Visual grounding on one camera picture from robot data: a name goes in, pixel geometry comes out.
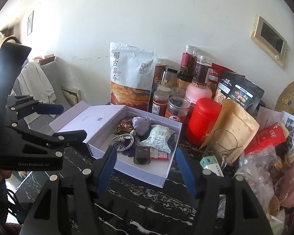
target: white wall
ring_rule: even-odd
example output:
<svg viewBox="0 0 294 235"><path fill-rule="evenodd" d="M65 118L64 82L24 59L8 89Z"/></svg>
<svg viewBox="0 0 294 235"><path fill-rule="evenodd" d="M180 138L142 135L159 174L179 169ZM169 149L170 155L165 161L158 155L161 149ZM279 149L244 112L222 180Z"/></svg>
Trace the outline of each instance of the white wall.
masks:
<svg viewBox="0 0 294 235"><path fill-rule="evenodd" d="M256 14L289 44L283 69L250 39ZM197 46L264 89L263 101L273 108L294 81L294 15L283 0L35 0L21 21L29 58L57 55L60 82L80 88L94 105L110 98L111 41L156 51L177 68L184 46Z"/></svg>
<svg viewBox="0 0 294 235"><path fill-rule="evenodd" d="M20 37L21 37L21 26L20 26L20 24L16 24L14 26L13 32L14 32L14 35L16 36L16 38L20 39Z"/></svg>

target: glass mug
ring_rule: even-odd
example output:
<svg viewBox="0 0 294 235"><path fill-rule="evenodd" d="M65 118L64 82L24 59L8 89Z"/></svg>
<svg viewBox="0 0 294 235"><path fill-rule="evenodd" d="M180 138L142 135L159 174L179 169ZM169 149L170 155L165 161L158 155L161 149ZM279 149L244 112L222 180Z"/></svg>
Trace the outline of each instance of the glass mug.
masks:
<svg viewBox="0 0 294 235"><path fill-rule="evenodd" d="M227 157L237 148L239 148L237 139L231 132L225 129L216 129L202 156L214 155L223 170L227 164Z"/></svg>

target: cardboard box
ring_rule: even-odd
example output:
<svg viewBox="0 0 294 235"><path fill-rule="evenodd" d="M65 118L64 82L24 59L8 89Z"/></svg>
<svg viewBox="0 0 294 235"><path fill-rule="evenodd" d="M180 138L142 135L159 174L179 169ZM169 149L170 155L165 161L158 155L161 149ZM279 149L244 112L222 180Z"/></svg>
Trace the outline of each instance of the cardboard box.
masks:
<svg viewBox="0 0 294 235"><path fill-rule="evenodd" d="M81 101L52 121L50 126L55 132L85 130L87 137L84 142L87 143L91 155L98 159L107 150L117 125L126 117L149 117L152 124L171 128L175 131L177 146L181 123L125 105L89 106ZM175 149L168 155L169 161L152 159L148 165L134 164L133 157L119 152L114 168L138 180L162 188L170 171Z"/></svg>

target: charging cable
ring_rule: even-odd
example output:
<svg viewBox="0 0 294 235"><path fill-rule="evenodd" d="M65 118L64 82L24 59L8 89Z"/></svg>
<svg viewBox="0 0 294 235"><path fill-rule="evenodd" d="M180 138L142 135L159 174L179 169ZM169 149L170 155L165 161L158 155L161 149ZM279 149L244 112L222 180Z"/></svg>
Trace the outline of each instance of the charging cable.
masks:
<svg viewBox="0 0 294 235"><path fill-rule="evenodd" d="M128 146L124 146L124 141L130 139L130 144ZM129 133L125 133L122 135L118 135L111 140L110 145L115 146L118 152L122 152L128 150L134 144L134 137Z"/></svg>

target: gray chair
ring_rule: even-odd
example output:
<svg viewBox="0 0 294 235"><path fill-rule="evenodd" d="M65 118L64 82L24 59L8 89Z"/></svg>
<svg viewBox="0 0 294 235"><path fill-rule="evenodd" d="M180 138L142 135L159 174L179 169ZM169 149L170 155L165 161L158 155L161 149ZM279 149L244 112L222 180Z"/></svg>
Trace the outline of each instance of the gray chair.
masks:
<svg viewBox="0 0 294 235"><path fill-rule="evenodd" d="M55 92L55 95L57 99L55 99L54 103L58 105L62 105L64 107L64 111L67 111L71 108L70 104L66 101L62 90L60 88L60 83L58 79L58 68L57 68L57 62L53 61L48 64L41 66L43 72L47 76L48 80L50 81L53 90ZM16 79L13 90L16 95L20 96L21 88L18 79ZM31 122L28 127L34 131L41 132L43 134L52 135L54 134L54 130L49 126L49 123L51 123L55 118L52 118L50 115L41 115L40 117L36 118L33 122Z"/></svg>

